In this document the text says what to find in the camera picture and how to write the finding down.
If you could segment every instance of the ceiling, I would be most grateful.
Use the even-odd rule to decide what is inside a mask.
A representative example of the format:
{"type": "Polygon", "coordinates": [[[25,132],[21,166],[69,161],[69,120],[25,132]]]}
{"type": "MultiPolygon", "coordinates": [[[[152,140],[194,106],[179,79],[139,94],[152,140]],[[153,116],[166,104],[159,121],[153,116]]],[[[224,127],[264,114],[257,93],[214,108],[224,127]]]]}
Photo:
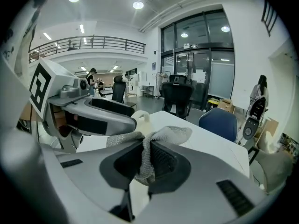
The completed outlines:
{"type": "Polygon", "coordinates": [[[117,58],[89,58],[89,59],[78,59],[67,62],[60,62],[60,65],[65,67],[73,74],[78,74],[78,72],[84,73],[80,67],[85,67],[87,71],[91,68],[95,68],[98,73],[110,72],[114,66],[118,66],[116,71],[128,71],[137,68],[138,65],[144,63],[140,61],[127,60],[127,59],[117,59],[117,58]]]}
{"type": "Polygon", "coordinates": [[[38,28],[44,29],[73,21],[107,21],[141,28],[151,18],[181,0],[47,0],[41,9],[38,28]],[[144,8],[135,10],[132,4],[142,1],[144,8]]]}

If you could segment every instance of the glass door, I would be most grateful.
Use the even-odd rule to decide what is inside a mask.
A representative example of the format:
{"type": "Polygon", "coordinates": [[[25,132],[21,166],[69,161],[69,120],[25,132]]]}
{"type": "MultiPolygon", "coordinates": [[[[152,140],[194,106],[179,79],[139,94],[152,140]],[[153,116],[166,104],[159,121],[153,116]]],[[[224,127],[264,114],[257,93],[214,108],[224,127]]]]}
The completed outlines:
{"type": "Polygon", "coordinates": [[[197,109],[205,109],[211,74],[210,51],[192,51],[176,55],[176,74],[187,76],[187,83],[194,87],[191,96],[197,109]]]}

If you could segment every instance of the balcony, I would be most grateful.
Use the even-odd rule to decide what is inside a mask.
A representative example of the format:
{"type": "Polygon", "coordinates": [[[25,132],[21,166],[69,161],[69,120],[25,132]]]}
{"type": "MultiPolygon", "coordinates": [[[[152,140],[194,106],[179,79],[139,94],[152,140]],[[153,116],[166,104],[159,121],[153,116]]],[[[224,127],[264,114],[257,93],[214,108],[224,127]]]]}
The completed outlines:
{"type": "Polygon", "coordinates": [[[113,49],[144,54],[145,46],[146,44],[141,42],[111,36],[92,35],[67,37],[31,49],[29,52],[29,63],[38,60],[40,57],[48,57],[78,49],[113,49]]]}

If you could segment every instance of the gray floor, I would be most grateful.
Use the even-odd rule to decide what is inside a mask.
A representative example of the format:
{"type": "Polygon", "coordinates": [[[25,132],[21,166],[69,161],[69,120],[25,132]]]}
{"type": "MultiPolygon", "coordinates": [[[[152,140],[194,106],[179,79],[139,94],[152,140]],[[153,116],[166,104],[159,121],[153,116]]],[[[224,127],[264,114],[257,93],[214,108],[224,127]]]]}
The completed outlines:
{"type": "MultiPolygon", "coordinates": [[[[149,114],[153,114],[162,110],[164,100],[161,98],[156,99],[148,97],[130,97],[126,98],[125,102],[136,103],[137,107],[133,107],[136,111],[144,110],[149,114]]],[[[190,123],[198,125],[198,120],[203,114],[203,111],[191,108],[189,116],[186,118],[186,120],[190,123]]]]}

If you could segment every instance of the black office chair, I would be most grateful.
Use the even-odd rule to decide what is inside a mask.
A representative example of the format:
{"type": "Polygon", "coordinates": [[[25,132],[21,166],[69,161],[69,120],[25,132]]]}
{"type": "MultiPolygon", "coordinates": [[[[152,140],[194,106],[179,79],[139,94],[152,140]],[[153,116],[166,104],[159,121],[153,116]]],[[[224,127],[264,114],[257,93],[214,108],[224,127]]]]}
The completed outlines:
{"type": "Polygon", "coordinates": [[[113,79],[113,94],[112,94],[112,100],[115,100],[120,103],[123,102],[123,95],[126,90],[126,82],[123,81],[122,76],[116,76],[113,79]]]}
{"type": "Polygon", "coordinates": [[[183,75],[170,75],[169,76],[169,82],[175,83],[175,84],[186,84],[187,77],[183,75]]]}
{"type": "Polygon", "coordinates": [[[190,97],[193,93],[193,86],[165,82],[162,84],[162,90],[164,94],[162,110],[185,119],[189,115],[191,108],[190,97]],[[172,105],[176,105],[175,113],[171,112],[172,105]]]}

